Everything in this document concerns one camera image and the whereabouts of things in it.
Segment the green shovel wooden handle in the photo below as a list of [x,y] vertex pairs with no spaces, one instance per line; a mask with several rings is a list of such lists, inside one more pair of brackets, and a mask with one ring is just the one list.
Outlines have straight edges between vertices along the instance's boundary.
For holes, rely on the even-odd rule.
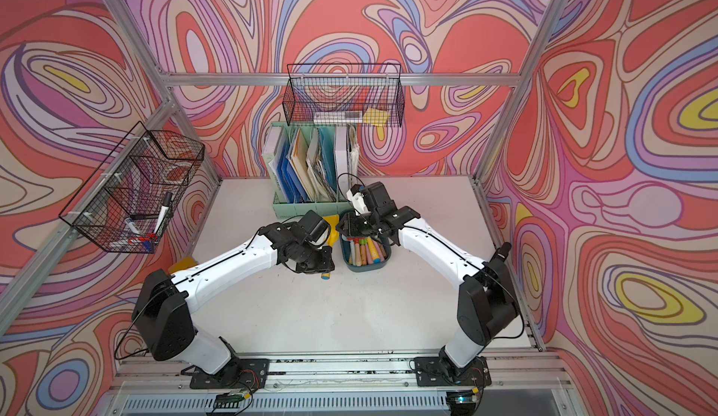
[[361,254],[361,266],[367,266],[368,255],[366,254],[366,243],[364,241],[359,243],[359,249]]

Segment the yellow shovel blue handle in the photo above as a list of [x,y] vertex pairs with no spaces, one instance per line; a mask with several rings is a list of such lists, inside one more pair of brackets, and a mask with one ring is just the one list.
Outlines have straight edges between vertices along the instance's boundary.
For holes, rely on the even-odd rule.
[[325,243],[321,248],[321,267],[320,274],[321,278],[328,281],[331,277],[331,273],[335,270],[335,263],[332,260],[333,246],[340,238],[340,234],[337,230],[337,225],[340,222],[340,216],[331,215],[323,218],[329,225],[328,233],[325,239]]

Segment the dark teal storage box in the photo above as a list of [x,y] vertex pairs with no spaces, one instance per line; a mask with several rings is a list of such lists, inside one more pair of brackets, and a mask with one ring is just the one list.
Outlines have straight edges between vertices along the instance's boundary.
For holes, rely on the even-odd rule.
[[382,238],[368,217],[359,216],[354,210],[340,214],[337,231],[340,234],[342,258],[349,270],[360,273],[378,270],[391,259],[392,250],[388,238]]

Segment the green shovel yellow handle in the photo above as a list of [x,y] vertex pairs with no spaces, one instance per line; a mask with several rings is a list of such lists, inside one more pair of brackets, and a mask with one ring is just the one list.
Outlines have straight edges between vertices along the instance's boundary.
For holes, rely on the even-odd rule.
[[383,260],[383,257],[381,257],[381,250],[377,246],[376,242],[372,238],[368,238],[366,240],[366,245],[368,246],[372,262],[374,264],[379,264]]

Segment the red shovel wooden handle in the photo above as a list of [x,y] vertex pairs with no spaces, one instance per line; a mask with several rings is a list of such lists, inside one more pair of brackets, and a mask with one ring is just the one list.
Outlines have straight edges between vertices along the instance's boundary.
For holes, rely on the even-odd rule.
[[351,265],[362,266],[361,247],[354,239],[349,239],[348,243],[350,245]]

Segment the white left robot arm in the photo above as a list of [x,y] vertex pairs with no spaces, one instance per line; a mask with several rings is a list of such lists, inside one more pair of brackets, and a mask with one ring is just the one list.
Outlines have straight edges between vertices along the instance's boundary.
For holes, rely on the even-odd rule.
[[297,221],[260,227],[250,240],[203,264],[147,276],[133,310],[149,355],[158,362],[183,361],[216,375],[237,357],[219,336],[207,334],[193,316],[211,299],[274,266],[295,266],[295,274],[329,274],[332,226],[314,211]]

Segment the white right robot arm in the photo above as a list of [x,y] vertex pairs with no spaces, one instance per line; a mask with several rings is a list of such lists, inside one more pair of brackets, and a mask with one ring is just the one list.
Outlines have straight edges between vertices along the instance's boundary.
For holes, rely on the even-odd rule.
[[470,254],[438,233],[422,215],[391,199],[381,182],[353,185],[346,193],[353,210],[340,218],[344,238],[373,238],[414,253],[457,290],[458,330],[439,351],[447,375],[470,368],[484,349],[522,316],[506,259],[506,242],[488,260]]

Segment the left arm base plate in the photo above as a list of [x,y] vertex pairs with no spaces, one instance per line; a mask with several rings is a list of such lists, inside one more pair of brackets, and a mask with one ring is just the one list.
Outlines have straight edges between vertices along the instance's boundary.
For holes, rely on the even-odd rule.
[[270,361],[266,358],[232,358],[219,372],[209,374],[198,367],[191,375],[190,388],[263,389],[269,376]]

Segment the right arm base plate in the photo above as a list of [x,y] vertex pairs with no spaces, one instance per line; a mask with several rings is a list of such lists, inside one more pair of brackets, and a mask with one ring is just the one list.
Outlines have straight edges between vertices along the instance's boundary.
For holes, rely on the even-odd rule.
[[419,387],[477,387],[484,388],[492,384],[486,359],[475,357],[465,367],[456,367],[448,358],[415,357],[409,362],[409,368],[415,374]]

